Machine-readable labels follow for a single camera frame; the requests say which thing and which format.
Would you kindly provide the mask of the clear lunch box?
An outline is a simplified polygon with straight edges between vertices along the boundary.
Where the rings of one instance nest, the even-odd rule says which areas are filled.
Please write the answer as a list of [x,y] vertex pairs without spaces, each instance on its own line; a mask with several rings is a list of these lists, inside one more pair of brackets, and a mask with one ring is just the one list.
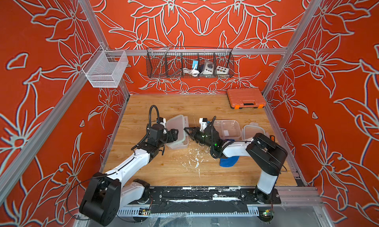
[[221,139],[240,140],[241,128],[236,120],[215,120],[214,127]]

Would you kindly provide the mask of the blue cloth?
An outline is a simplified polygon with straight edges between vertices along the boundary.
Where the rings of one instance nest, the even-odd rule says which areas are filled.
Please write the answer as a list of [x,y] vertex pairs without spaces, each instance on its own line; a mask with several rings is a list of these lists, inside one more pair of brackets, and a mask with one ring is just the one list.
[[223,168],[233,167],[239,160],[239,156],[226,156],[223,154],[225,147],[229,143],[233,143],[234,141],[235,141],[234,139],[223,140],[224,144],[223,144],[221,151],[220,151],[220,163],[219,163],[219,165]]

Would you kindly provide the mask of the clear lunch box lid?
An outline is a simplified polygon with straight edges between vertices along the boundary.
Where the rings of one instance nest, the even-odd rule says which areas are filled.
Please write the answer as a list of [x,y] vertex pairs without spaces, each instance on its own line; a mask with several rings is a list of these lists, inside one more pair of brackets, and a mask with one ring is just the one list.
[[247,140],[253,138],[257,133],[266,135],[265,130],[258,123],[251,122],[242,128],[242,139]]

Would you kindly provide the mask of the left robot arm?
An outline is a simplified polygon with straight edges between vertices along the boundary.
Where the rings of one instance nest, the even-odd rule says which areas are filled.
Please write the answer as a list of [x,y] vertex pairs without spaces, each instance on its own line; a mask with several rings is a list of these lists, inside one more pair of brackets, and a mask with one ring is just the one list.
[[180,128],[178,125],[168,127],[171,123],[160,115],[152,120],[150,114],[146,134],[132,147],[132,155],[110,171],[97,172],[86,180],[88,187],[79,206],[79,213],[84,217],[74,218],[78,221],[93,220],[105,227],[113,221],[121,207],[134,201],[152,203],[149,183],[141,179],[135,179],[129,185],[126,183],[158,154],[164,154],[168,143],[178,141]]

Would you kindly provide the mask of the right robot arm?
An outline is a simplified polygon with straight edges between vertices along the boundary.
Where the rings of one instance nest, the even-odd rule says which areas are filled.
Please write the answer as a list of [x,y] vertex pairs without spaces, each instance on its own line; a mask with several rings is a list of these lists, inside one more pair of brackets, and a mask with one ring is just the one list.
[[271,203],[274,197],[275,184],[288,156],[285,148],[263,133],[257,133],[247,140],[223,140],[214,127],[215,120],[216,117],[214,116],[204,128],[185,127],[184,131],[196,143],[209,147],[210,155],[214,159],[234,156],[251,157],[261,168],[253,198],[260,204]]

